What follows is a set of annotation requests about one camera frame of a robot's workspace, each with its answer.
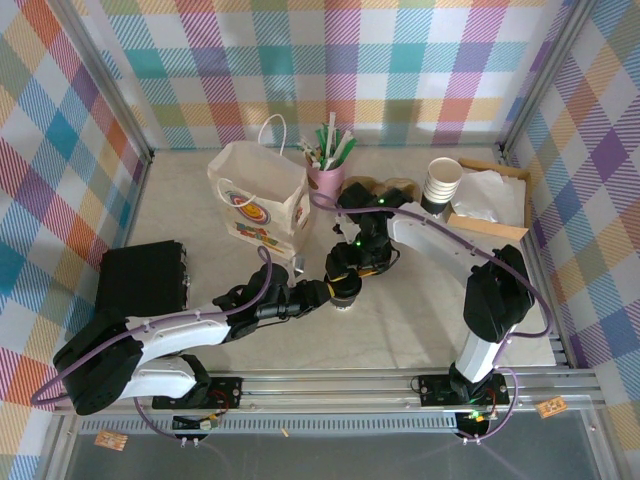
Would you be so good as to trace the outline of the crumpled white wrapped straw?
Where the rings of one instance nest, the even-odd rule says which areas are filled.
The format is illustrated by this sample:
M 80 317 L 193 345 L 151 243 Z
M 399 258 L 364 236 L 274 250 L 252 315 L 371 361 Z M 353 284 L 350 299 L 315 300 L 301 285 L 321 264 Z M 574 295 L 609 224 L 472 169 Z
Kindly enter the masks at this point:
M 304 154 L 306 162 L 312 168 L 320 170 L 322 167 L 322 151 L 319 147 L 313 147 L 306 139 L 301 138 L 298 149 Z

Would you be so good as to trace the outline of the aluminium side rail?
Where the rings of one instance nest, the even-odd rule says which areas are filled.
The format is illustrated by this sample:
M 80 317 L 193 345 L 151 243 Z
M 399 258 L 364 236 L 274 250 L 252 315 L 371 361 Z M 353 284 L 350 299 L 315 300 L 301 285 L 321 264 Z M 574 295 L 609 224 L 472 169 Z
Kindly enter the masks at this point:
M 552 274 L 549 273 L 547 253 L 544 250 L 544 234 L 538 220 L 540 209 L 536 207 L 536 189 L 543 184 L 543 172 L 536 159 L 524 164 L 518 157 L 514 158 L 518 167 L 529 173 L 530 181 L 526 194 L 526 212 L 529 216 L 529 232 L 521 241 L 524 247 L 525 260 L 529 268 L 534 285 L 543 295 L 552 314 L 552 326 L 547 339 L 550 343 L 555 364 L 558 367 L 569 368 L 573 366 L 574 355 L 571 345 L 566 341 L 566 330 L 563 325 L 562 311 L 557 299 L 556 289 L 553 284 Z

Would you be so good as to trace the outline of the brown cardboard box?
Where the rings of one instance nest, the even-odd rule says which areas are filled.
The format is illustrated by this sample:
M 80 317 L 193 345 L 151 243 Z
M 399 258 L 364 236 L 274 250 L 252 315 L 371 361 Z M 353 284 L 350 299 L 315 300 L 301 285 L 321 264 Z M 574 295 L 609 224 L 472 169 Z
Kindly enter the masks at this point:
M 459 163 L 463 167 L 464 173 L 492 170 L 497 172 L 500 176 L 505 175 L 505 176 L 523 179 L 526 181 L 526 194 L 528 193 L 530 176 L 529 176 L 529 173 L 524 169 L 499 165 L 495 163 L 488 163 L 488 162 L 483 162 L 478 160 L 464 159 L 464 158 L 461 158 L 459 160 Z M 498 236 L 498 237 L 506 238 L 509 240 L 515 240 L 516 242 L 518 242 L 529 231 L 529 227 L 530 227 L 529 216 L 527 215 L 527 212 L 526 212 L 526 196 L 525 196 L 524 215 L 525 215 L 524 226 L 514 227 L 509 225 L 503 225 L 498 221 L 496 223 L 492 223 L 489 221 L 458 216 L 453 211 L 453 208 L 450 203 L 449 211 L 446 214 L 446 223 L 452 227 L 457 227 L 457 228 L 470 230 L 478 233 Z

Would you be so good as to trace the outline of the black lidded paper coffee cup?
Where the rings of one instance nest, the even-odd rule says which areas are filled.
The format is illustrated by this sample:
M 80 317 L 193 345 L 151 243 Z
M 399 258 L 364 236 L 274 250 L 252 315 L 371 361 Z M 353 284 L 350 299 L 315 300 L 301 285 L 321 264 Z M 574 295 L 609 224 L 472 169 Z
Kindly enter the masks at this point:
M 341 311 L 350 309 L 362 290 L 362 280 L 358 275 L 347 276 L 344 280 L 329 285 L 332 288 L 333 296 L 340 299 L 340 304 L 333 306 Z

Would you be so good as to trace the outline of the orange printed tag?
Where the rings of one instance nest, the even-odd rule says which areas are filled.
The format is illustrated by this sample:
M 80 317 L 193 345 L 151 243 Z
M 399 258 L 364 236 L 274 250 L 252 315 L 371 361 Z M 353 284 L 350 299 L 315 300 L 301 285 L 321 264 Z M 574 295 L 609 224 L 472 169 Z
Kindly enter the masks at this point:
M 103 430 L 97 434 L 94 445 L 122 452 L 127 441 L 128 436 L 126 434 Z
M 558 396 L 535 405 L 536 411 L 542 419 L 547 419 L 568 409 L 566 401 Z

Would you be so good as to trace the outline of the black box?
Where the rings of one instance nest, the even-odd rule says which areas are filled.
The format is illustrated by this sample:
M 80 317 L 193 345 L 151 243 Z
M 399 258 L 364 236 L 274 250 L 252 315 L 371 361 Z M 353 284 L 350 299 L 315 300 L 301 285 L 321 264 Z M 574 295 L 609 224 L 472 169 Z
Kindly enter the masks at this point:
M 100 262 L 95 311 L 157 316 L 187 308 L 186 249 L 174 240 L 112 249 Z

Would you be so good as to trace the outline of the flat white paper sheet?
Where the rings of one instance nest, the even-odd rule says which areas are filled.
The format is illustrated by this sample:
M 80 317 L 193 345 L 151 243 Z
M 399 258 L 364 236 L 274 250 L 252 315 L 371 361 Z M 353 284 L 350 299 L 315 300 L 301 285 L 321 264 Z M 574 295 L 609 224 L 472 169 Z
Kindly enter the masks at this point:
M 501 176 L 502 185 L 497 193 L 495 211 L 503 225 L 524 226 L 526 181 L 516 177 Z

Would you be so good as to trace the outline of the pink straw holder cup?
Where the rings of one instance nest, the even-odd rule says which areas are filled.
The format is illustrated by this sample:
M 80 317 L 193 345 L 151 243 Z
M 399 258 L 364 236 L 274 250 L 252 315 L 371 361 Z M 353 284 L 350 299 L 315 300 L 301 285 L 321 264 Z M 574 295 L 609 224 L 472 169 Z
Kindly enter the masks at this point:
M 306 164 L 305 167 L 311 205 L 333 206 L 345 180 L 344 167 L 327 171 L 314 168 L 311 164 Z

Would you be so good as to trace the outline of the small wired connector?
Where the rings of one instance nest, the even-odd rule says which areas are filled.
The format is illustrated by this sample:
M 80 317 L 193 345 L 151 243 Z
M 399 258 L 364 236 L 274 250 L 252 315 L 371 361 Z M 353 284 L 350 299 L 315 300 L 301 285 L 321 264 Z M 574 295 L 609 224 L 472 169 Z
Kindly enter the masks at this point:
M 218 428 L 219 425 L 220 416 L 216 414 L 211 414 L 199 418 L 191 418 L 178 415 L 172 417 L 172 428 L 174 430 L 210 431 Z

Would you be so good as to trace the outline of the crumpled white paper sheet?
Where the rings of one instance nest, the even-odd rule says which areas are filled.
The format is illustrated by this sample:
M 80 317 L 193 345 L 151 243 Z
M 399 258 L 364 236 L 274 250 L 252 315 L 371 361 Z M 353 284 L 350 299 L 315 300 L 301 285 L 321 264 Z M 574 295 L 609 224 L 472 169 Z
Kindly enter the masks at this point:
M 469 217 L 496 223 L 499 220 L 495 193 L 502 191 L 501 176 L 492 170 L 465 172 L 451 200 L 453 211 Z

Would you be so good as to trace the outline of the brown pulp cup carrier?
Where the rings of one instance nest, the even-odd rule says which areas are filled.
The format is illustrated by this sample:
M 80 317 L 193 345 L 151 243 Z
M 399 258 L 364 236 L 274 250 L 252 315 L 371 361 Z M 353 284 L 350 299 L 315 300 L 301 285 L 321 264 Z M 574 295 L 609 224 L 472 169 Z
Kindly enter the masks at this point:
M 420 202 L 421 200 L 420 186 L 409 178 L 389 178 L 379 181 L 370 176 L 351 176 L 343 181 L 341 191 L 345 191 L 355 183 L 360 183 L 369 193 L 375 196 L 379 196 L 392 188 L 397 188 L 406 194 L 410 201 Z

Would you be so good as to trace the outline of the white printed paper bag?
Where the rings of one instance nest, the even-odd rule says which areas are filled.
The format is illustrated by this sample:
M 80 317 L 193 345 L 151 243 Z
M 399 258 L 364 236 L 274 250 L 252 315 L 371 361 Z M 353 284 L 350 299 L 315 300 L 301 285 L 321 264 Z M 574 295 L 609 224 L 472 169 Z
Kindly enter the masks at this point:
M 207 175 L 228 233 L 286 260 L 311 230 L 306 169 L 260 140 L 227 144 Z

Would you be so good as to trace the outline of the black round connector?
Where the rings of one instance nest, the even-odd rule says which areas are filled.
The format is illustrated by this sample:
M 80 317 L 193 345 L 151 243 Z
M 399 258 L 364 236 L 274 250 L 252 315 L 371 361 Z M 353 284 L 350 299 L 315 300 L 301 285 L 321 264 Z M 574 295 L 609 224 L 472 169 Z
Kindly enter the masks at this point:
M 456 435 L 460 438 L 482 436 L 489 431 L 491 419 L 485 412 L 457 412 L 455 418 Z

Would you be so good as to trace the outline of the aluminium frame post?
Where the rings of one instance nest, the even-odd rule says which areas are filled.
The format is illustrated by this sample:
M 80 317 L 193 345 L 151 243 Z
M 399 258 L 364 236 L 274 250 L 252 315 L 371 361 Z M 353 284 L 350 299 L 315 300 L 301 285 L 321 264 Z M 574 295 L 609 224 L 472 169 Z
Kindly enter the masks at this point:
M 72 0 L 56 0 L 62 13 L 69 22 L 69 32 L 75 35 L 78 50 L 87 64 L 88 71 L 94 76 L 96 84 L 101 88 L 114 114 L 123 125 L 123 130 L 130 136 L 140 150 L 147 165 L 153 162 L 154 150 L 146 140 L 142 128 L 134 113 L 129 108 L 122 95 L 115 77 L 111 74 L 100 49 L 93 41 L 80 14 L 73 6 Z
M 548 0 L 525 50 L 524 73 L 497 137 L 508 162 L 599 0 Z

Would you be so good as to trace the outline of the aluminium mounting rail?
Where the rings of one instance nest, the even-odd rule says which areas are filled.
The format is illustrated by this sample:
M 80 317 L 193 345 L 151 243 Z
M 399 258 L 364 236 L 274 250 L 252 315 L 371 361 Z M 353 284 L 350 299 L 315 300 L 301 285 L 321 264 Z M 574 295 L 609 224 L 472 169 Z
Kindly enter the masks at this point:
M 349 413 L 399 412 L 504 412 L 508 408 L 535 410 L 535 405 L 562 397 L 570 410 L 599 408 L 604 395 L 590 370 L 566 368 L 518 368 L 504 372 L 510 402 L 493 406 L 422 407 L 413 389 L 414 377 L 446 374 L 442 369 L 334 369 L 208 372 L 210 377 L 241 377 L 242 396 L 233 412 Z M 99 412 L 132 406 L 135 400 L 152 408 L 155 396 L 118 400 Z

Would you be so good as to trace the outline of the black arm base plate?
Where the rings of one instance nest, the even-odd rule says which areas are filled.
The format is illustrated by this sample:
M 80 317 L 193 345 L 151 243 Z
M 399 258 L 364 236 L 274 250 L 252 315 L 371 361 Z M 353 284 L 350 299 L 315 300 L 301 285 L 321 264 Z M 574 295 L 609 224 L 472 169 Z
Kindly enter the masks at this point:
M 241 377 L 210 377 L 201 380 L 184 396 L 174 399 L 155 396 L 155 410 L 222 410 L 237 409 L 242 396 Z
M 420 375 L 412 379 L 422 407 L 508 405 L 510 397 L 505 377 L 490 374 L 478 383 L 452 379 L 449 375 Z

